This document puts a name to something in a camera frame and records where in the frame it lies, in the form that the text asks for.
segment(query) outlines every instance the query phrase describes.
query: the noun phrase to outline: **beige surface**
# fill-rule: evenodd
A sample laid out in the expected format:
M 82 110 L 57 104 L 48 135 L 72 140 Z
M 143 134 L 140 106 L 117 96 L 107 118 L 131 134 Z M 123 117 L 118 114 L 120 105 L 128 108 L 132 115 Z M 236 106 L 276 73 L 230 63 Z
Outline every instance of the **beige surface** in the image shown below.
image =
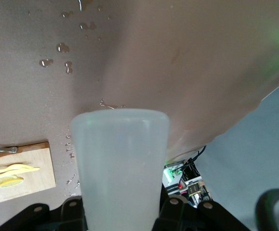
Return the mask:
M 96 28 L 81 31 L 90 22 Z M 58 52 L 59 43 L 70 52 Z M 42 59 L 53 63 L 42 67 Z M 95 0 L 80 12 L 77 0 L 2 0 L 0 144 L 48 140 L 57 187 L 1 203 L 0 223 L 30 204 L 54 209 L 80 194 L 65 137 L 73 117 L 105 108 L 101 98 L 167 113 L 172 162 L 278 85 L 279 1 Z
M 18 177 L 23 178 L 24 182 L 9 188 L 0 188 L 0 202 L 55 187 L 51 152 L 48 143 L 19 147 L 16 154 L 0 157 L 0 168 L 15 163 L 39 167 L 40 170 L 16 174 Z

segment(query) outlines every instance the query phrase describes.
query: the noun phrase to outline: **green led light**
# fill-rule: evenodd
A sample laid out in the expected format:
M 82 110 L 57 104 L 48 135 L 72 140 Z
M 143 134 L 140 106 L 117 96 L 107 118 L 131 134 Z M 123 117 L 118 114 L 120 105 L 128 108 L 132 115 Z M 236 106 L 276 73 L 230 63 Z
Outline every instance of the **green led light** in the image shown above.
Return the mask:
M 171 174 L 170 174 L 170 170 L 168 169 L 168 170 L 164 171 L 164 174 L 165 174 L 165 176 L 166 176 L 168 182 L 171 183 L 171 182 L 172 182 L 172 179 L 171 179 L 171 177 L 170 177 L 170 175 L 171 175 Z

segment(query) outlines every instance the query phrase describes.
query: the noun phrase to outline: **water droplet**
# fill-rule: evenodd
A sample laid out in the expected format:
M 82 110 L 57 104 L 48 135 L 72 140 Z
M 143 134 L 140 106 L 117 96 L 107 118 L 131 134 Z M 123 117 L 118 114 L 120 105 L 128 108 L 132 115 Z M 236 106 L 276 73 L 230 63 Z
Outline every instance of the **water droplet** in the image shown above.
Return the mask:
M 71 75 L 72 72 L 73 72 L 73 69 L 72 69 L 72 62 L 71 61 L 67 61 L 65 62 L 65 67 L 66 67 L 66 73 Z
M 62 16 L 63 18 L 69 18 L 69 16 L 70 16 L 71 14 L 73 14 L 73 11 L 62 12 L 62 13 L 61 13 L 61 16 Z
M 89 30 L 94 30 L 96 28 L 97 28 L 97 26 L 96 26 L 95 22 L 90 22 L 90 25 L 89 25 L 88 29 Z
M 41 59 L 39 61 L 39 65 L 42 67 L 47 67 L 47 66 L 50 66 L 53 62 L 54 62 L 53 59 Z
M 88 25 L 86 23 L 80 23 L 79 26 L 81 30 L 88 30 Z
M 87 8 L 87 6 L 92 2 L 93 0 L 78 0 L 80 11 L 84 11 Z
M 64 53 L 68 53 L 70 51 L 69 47 L 66 44 L 64 44 L 63 42 L 57 44 L 56 50 L 58 52 L 64 52 Z
M 99 104 L 99 106 L 104 106 L 104 107 L 109 107 L 111 109 L 117 109 L 118 107 L 115 105 L 108 105 L 104 102 L 104 99 L 100 99 L 101 103 Z

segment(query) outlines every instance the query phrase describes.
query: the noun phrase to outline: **translucent cup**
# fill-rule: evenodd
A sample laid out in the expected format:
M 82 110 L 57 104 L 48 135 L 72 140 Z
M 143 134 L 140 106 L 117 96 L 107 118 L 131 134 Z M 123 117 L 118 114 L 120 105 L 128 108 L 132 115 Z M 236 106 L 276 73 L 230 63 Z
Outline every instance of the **translucent cup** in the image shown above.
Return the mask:
M 151 231 L 159 215 L 169 119 L 115 109 L 71 123 L 89 231 Z

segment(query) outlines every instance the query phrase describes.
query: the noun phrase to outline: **water splash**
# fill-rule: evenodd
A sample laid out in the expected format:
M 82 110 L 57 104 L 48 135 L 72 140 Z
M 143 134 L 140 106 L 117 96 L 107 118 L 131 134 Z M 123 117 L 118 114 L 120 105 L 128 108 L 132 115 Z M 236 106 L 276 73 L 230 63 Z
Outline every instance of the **water splash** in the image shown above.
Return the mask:
M 63 18 L 69 18 L 69 16 L 72 15 L 72 14 L 73 14 L 73 11 L 62 12 L 62 13 L 61 13 L 61 16 L 62 16 Z
M 93 0 L 78 0 L 80 11 L 84 11 L 89 4 L 92 4 Z
M 77 181 L 77 186 L 75 187 L 75 189 L 77 189 L 80 186 L 80 181 Z
M 54 62 L 53 59 L 41 59 L 39 61 L 39 65 L 42 67 L 47 67 L 47 66 L 50 66 L 53 62 Z
M 64 63 L 65 67 L 66 67 L 66 73 L 71 75 L 73 73 L 73 69 L 72 69 L 72 62 L 71 61 L 67 61 Z
M 68 53 L 70 51 L 69 47 L 63 42 L 57 44 L 56 50 L 63 53 Z
M 99 104 L 99 106 L 104 106 L 104 107 L 108 107 L 108 108 L 111 108 L 111 109 L 117 109 L 118 107 L 116 106 L 116 105 L 109 105 L 109 104 L 106 104 L 105 102 L 104 102 L 104 99 L 100 99 L 100 104 Z
M 81 30 L 88 30 L 88 25 L 86 23 L 80 23 L 79 27 Z

